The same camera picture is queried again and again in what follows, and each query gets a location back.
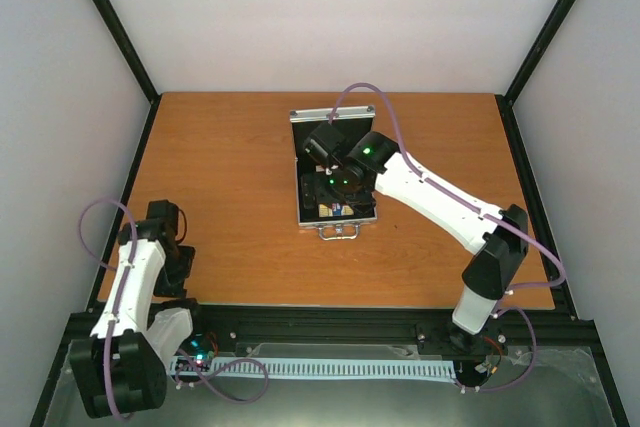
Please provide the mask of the blue gold card deck box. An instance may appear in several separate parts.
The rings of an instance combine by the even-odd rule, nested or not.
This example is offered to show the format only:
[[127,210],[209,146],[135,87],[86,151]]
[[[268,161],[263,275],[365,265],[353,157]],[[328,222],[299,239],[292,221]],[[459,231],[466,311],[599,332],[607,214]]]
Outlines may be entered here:
[[321,203],[318,205],[318,216],[320,218],[337,218],[337,217],[350,217],[354,215],[353,209],[346,205],[340,203],[331,203],[324,204]]

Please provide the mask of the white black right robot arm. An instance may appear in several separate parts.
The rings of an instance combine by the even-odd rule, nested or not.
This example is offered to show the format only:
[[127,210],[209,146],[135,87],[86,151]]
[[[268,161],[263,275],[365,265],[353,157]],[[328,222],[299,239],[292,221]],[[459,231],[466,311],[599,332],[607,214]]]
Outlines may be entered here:
[[528,252],[526,212],[502,209],[453,186],[420,165],[401,145],[369,131],[359,140],[324,121],[301,144],[314,173],[301,182],[303,203],[346,207],[366,215],[381,194],[411,208],[450,234],[472,258],[462,273],[463,291],[452,322],[481,332]]

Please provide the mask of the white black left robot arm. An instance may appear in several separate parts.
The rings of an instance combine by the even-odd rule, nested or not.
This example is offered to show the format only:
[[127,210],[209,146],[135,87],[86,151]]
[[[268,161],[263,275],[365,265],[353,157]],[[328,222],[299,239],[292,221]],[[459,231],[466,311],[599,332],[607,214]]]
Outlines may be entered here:
[[186,300],[196,251],[178,236],[186,226],[168,200],[149,203],[144,219],[124,213],[111,290],[88,337],[70,344],[69,363],[87,415],[129,420],[157,409],[170,361],[182,345],[201,347],[208,325]]

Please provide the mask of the aluminium poker case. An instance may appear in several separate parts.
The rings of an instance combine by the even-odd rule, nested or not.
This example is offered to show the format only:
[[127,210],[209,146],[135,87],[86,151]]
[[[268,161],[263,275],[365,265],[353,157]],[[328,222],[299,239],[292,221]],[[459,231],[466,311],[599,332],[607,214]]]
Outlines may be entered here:
[[[375,199],[365,206],[351,207],[334,192],[333,179],[326,169],[317,164],[305,151],[303,144],[311,132],[329,118],[329,108],[292,110],[289,114],[295,151],[295,187],[298,225],[302,229],[315,230],[325,240],[352,240],[359,236],[365,224],[377,221]],[[350,217],[320,218],[318,205],[340,203],[350,206]]]

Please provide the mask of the black aluminium frame rail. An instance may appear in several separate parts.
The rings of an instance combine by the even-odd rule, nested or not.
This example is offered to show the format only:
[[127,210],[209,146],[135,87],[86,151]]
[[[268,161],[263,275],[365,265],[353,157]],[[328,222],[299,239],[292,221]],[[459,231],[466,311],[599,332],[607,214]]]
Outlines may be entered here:
[[600,348],[592,321],[572,319],[564,311],[511,310],[487,322],[474,337],[453,326],[444,309],[296,308],[203,305],[195,310],[195,332],[213,335],[218,348],[239,356],[261,344],[364,344],[415,346],[421,355],[447,359],[479,358],[489,340],[531,346],[531,323],[543,347]]

